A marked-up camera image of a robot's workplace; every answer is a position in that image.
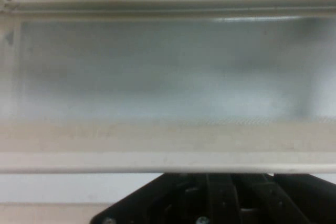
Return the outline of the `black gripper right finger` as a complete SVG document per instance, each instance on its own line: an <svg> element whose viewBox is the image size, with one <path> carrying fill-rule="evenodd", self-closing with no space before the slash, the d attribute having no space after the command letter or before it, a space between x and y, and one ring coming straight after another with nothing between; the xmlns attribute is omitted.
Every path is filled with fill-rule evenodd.
<svg viewBox="0 0 336 224"><path fill-rule="evenodd" d="M309 174L236 174L243 223L335 223L335 184Z"/></svg>

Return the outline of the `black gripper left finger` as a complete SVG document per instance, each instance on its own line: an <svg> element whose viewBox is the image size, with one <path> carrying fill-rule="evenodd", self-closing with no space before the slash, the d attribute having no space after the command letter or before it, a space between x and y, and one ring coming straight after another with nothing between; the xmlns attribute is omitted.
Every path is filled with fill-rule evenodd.
<svg viewBox="0 0 336 224"><path fill-rule="evenodd" d="M98 213L91 223L241 223L229 174L165 173Z"/></svg>

